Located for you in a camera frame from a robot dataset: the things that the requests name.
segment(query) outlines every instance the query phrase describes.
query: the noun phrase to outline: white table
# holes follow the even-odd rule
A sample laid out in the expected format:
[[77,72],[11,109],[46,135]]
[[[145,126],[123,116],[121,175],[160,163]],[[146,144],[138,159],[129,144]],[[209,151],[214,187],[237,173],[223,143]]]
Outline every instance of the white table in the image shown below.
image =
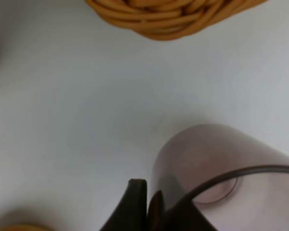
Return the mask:
[[171,42],[82,0],[0,0],[0,223],[97,230],[164,142],[204,122],[289,154],[289,0]]

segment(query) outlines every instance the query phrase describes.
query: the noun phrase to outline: clear plastic container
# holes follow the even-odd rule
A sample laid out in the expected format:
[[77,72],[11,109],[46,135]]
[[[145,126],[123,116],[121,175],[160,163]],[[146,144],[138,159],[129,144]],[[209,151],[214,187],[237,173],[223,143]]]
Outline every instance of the clear plastic container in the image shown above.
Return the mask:
[[151,188],[150,230],[289,231],[289,157],[227,126],[173,137]]

